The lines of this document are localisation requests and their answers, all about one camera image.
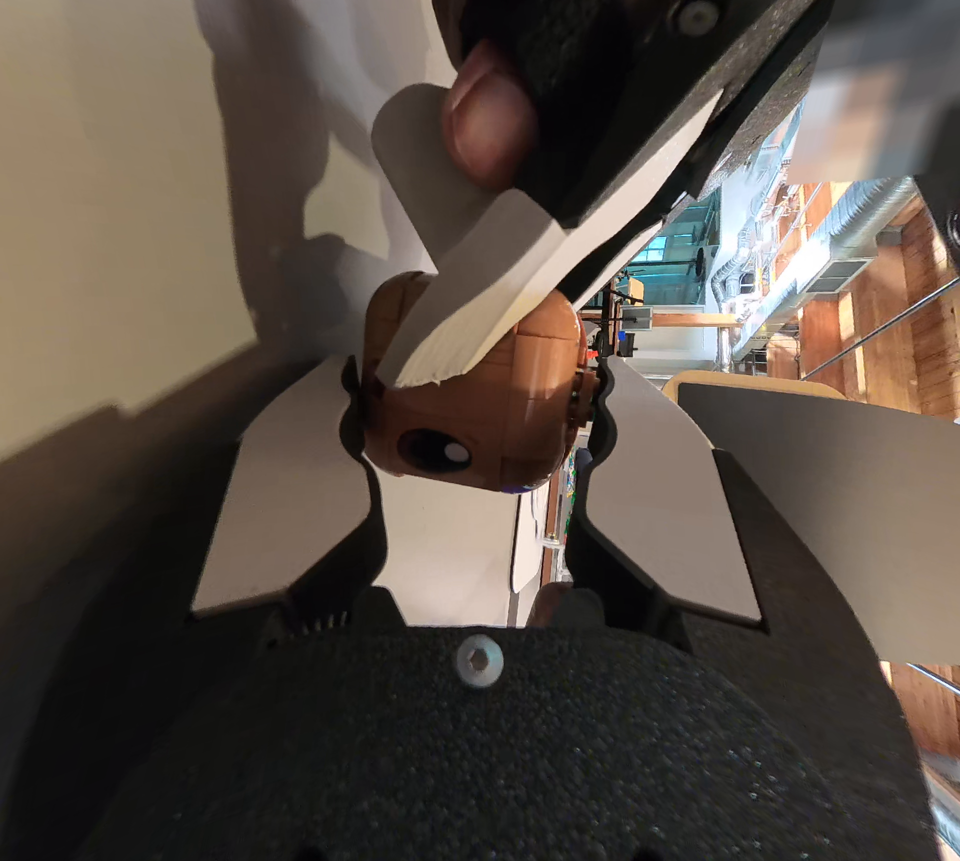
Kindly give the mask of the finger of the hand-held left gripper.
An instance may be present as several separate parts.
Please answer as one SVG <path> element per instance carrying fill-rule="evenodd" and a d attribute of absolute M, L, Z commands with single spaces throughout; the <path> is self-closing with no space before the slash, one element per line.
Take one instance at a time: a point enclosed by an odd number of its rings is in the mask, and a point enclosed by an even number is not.
<path fill-rule="evenodd" d="M 575 309 L 584 307 L 659 235 L 664 219 L 687 193 L 689 183 L 683 178 L 682 163 L 721 96 L 722 91 L 716 91 L 643 164 L 624 171 L 624 178 L 585 220 L 588 233 L 598 235 L 599 241 L 558 285 Z"/>
<path fill-rule="evenodd" d="M 437 85 L 409 85 L 371 129 L 382 172 L 436 268 L 379 362 L 378 378 L 394 390 L 471 371 L 550 293 L 530 285 L 566 239 L 522 191 L 495 195 L 454 165 L 441 129 L 447 96 Z"/>

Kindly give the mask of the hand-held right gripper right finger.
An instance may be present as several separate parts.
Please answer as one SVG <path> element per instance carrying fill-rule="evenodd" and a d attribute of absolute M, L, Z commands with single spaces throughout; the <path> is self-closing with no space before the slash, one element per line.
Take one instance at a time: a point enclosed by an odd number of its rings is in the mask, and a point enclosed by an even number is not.
<path fill-rule="evenodd" d="M 762 624 L 714 449 L 674 401 L 622 358 L 602 359 L 566 563 L 609 625 L 673 612 Z"/>

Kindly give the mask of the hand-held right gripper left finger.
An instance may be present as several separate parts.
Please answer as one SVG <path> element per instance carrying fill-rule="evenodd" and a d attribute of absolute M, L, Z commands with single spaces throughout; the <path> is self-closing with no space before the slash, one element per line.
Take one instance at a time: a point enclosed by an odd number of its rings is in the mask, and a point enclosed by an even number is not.
<path fill-rule="evenodd" d="M 332 356 L 246 428 L 194 614 L 275 603 L 294 615 L 340 615 L 378 579 L 387 531 L 358 395 L 354 357 Z"/>

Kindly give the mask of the brown lego head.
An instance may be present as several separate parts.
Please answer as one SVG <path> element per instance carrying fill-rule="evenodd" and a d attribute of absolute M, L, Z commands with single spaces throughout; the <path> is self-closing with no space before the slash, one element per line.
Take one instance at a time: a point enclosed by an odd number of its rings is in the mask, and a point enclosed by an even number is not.
<path fill-rule="evenodd" d="M 397 476 L 499 494 L 534 490 L 569 457 L 593 416 L 598 379 L 582 320 L 552 291 L 467 373 L 386 387 L 379 363 L 432 280 L 404 272 L 368 303 L 360 394 L 366 457 Z"/>

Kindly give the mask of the person's left hand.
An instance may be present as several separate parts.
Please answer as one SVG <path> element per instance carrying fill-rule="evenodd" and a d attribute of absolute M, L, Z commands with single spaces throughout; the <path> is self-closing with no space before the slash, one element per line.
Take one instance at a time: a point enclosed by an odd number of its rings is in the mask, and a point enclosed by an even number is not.
<path fill-rule="evenodd" d="M 457 72 L 445 146 L 473 183 L 501 192 L 537 150 L 580 166 L 671 0 L 432 1 Z"/>

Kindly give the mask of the person's right hand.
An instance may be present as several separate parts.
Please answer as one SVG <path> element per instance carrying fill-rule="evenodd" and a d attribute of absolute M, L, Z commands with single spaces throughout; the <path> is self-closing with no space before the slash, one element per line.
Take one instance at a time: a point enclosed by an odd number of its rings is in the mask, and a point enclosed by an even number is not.
<path fill-rule="evenodd" d="M 543 585 L 536 592 L 525 626 L 527 628 L 549 627 L 558 607 L 572 589 L 571 581 L 551 581 Z"/>

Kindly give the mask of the long silver air duct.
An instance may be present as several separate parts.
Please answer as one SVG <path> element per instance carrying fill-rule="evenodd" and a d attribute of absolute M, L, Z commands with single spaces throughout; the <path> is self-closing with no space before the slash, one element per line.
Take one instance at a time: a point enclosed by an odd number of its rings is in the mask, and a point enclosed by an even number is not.
<path fill-rule="evenodd" d="M 805 304 L 811 277 L 799 254 L 779 275 L 774 264 L 762 267 L 760 261 L 756 250 L 739 248 L 709 279 L 720 311 L 734 316 L 734 326 L 728 330 L 733 362 L 765 348 Z"/>

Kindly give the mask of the grey duct vent box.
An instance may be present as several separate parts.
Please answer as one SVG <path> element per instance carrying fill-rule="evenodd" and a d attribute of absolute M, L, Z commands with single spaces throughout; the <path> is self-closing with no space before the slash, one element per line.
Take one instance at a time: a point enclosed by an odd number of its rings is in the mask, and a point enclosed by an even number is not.
<path fill-rule="evenodd" d="M 846 290 L 848 285 L 863 273 L 874 260 L 874 257 L 832 259 L 802 288 L 798 287 L 798 291 L 802 295 L 809 296 L 839 294 Z"/>

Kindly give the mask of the large silver air duct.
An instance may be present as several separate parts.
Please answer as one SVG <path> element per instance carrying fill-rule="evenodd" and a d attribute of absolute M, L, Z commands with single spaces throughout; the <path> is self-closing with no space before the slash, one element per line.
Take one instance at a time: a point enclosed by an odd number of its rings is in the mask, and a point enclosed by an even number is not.
<path fill-rule="evenodd" d="M 913 177 L 852 183 L 830 209 L 795 257 L 802 264 L 871 259 L 877 237 L 909 203 L 918 190 Z"/>

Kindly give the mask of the black ceiling rail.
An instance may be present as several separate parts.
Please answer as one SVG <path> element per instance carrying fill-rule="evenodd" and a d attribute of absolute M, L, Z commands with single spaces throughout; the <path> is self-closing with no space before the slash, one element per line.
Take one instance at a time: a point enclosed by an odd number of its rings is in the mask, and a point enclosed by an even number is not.
<path fill-rule="evenodd" d="M 910 305 L 905 310 L 901 311 L 897 315 L 889 318 L 887 321 L 883 322 L 882 325 L 872 329 L 866 335 L 858 338 L 854 342 L 850 343 L 847 347 L 843 348 L 840 352 L 831 356 L 824 362 L 813 367 L 810 371 L 800 376 L 800 380 L 808 381 L 816 375 L 820 375 L 824 370 L 832 367 L 835 364 L 841 362 L 848 355 L 855 353 L 856 351 L 861 350 L 866 346 L 870 341 L 880 338 L 883 334 L 898 327 L 900 324 L 909 321 L 921 311 L 927 308 L 930 304 L 938 302 L 945 295 L 953 291 L 959 285 L 959 276 L 954 276 L 953 279 L 949 280 L 947 283 L 943 284 L 941 287 L 930 291 L 927 295 L 922 297 L 920 300 L 916 301 Z"/>

